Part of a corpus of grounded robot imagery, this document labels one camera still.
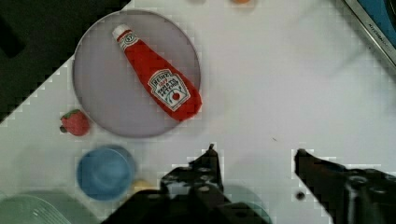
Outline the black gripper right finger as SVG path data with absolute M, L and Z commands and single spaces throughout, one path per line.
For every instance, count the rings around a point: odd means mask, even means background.
M 396 224 L 396 179 L 376 169 L 348 169 L 304 149 L 294 173 L 332 218 L 333 224 Z

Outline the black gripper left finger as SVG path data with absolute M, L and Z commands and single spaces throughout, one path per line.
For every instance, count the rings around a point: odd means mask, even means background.
M 268 224 L 246 203 L 224 194 L 214 146 L 162 177 L 158 189 L 135 193 L 102 224 Z

